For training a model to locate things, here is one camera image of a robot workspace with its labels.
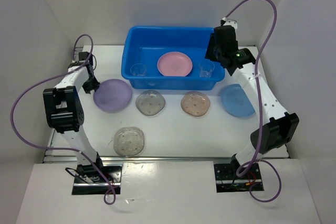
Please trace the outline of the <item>clear plastic cup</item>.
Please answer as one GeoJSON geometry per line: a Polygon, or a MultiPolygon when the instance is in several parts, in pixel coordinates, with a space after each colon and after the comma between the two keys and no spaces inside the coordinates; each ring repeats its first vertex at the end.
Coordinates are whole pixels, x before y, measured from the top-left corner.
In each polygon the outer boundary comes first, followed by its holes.
{"type": "Polygon", "coordinates": [[[142,63],[136,63],[131,66],[130,73],[136,77],[142,77],[146,75],[146,65],[142,63]]]}
{"type": "Polygon", "coordinates": [[[215,65],[210,60],[202,60],[199,63],[199,76],[202,78],[210,78],[215,69],[215,65]]]}

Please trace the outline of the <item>purple plastic plate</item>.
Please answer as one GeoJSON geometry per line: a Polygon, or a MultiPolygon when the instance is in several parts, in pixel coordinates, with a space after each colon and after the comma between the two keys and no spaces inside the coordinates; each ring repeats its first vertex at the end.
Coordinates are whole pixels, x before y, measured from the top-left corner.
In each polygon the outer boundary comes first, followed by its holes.
{"type": "Polygon", "coordinates": [[[107,113],[121,111],[129,104],[131,97],[130,85],[120,79],[109,79],[102,82],[93,94],[95,105],[107,113]]]}

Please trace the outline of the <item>pink plastic plate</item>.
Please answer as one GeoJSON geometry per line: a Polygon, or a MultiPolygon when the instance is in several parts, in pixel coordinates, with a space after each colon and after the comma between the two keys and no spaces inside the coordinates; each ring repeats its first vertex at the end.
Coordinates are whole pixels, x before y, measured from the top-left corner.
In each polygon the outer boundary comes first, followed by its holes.
{"type": "Polygon", "coordinates": [[[157,61],[157,69],[163,76],[186,77],[193,69],[189,56],[182,52],[167,52],[157,61]]]}

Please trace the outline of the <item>blue plastic plate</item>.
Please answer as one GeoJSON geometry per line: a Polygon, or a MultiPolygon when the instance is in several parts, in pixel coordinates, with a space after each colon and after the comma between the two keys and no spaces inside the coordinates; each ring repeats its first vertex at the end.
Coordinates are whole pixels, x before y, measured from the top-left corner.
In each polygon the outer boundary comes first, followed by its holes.
{"type": "Polygon", "coordinates": [[[239,84],[225,86],[220,98],[224,109],[235,117],[247,118],[255,114],[255,109],[239,84]]]}

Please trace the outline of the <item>brown translucent plate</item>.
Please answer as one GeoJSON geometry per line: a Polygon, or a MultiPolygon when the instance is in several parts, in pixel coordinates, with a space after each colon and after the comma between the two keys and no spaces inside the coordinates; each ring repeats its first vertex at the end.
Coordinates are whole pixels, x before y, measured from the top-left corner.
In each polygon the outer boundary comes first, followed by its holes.
{"type": "Polygon", "coordinates": [[[207,95],[198,91],[190,91],[181,100],[182,110],[194,117],[204,116],[211,106],[207,95]]]}

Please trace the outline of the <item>grey translucent plate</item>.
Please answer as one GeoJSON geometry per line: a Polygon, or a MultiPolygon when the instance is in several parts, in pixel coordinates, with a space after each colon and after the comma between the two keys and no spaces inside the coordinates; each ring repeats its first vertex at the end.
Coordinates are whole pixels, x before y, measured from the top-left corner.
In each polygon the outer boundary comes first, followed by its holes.
{"type": "Polygon", "coordinates": [[[165,98],[155,90],[147,90],[135,101],[136,108],[146,116],[154,116],[165,107],[165,98]]]}

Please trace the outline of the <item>clear textured plate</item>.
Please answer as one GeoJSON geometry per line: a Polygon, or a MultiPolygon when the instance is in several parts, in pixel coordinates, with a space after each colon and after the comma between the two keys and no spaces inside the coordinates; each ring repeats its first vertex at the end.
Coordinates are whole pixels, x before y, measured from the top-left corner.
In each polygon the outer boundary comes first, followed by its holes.
{"type": "Polygon", "coordinates": [[[114,151],[120,156],[136,156],[145,147],[143,131],[134,126],[119,129],[113,138],[114,151]]]}

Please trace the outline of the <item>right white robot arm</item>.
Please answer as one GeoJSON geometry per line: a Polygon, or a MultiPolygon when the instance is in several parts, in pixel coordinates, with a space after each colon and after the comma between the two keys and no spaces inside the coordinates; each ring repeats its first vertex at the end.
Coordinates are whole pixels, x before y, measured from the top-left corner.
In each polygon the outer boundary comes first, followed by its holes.
{"type": "Polygon", "coordinates": [[[243,89],[258,116],[258,128],[250,142],[232,156],[230,172],[243,178],[252,165],[270,151],[292,140],[299,124],[296,113],[289,113],[275,97],[258,70],[258,58],[248,48],[239,48],[236,29],[217,26],[209,33],[205,59],[218,62],[243,89]]]}

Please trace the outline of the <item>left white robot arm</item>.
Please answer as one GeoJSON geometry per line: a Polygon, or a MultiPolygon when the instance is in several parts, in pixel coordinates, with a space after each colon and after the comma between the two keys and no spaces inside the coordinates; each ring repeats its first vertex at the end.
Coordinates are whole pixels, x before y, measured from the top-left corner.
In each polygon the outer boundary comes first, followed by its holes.
{"type": "Polygon", "coordinates": [[[84,183],[98,183],[103,181],[105,169],[83,129],[85,115],[78,94],[80,90],[90,94],[100,87],[92,59],[77,69],[88,57],[87,51],[80,52],[78,61],[69,65],[68,75],[55,87],[43,91],[43,100],[49,127],[61,134],[75,153],[76,177],[84,183]]]}

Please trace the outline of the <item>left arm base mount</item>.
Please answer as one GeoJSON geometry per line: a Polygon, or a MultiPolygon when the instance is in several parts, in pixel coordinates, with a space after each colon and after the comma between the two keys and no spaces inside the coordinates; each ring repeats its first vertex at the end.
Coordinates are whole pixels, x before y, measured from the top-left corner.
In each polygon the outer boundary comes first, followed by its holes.
{"type": "MultiPolygon", "coordinates": [[[[109,189],[109,185],[94,169],[91,173],[86,174],[83,170],[80,170],[79,167],[76,169],[66,167],[65,171],[74,178],[72,195],[104,195],[109,189]]],[[[122,166],[104,166],[101,168],[101,172],[112,184],[115,193],[119,195],[121,191],[122,166]]]]}

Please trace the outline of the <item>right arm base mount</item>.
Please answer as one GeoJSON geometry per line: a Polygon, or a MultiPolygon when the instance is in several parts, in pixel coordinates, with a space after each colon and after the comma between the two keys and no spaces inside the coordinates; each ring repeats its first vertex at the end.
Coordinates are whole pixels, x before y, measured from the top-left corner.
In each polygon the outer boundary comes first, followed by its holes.
{"type": "Polygon", "coordinates": [[[254,164],[244,177],[237,177],[230,164],[214,164],[217,193],[264,191],[258,164],[254,164]]]}

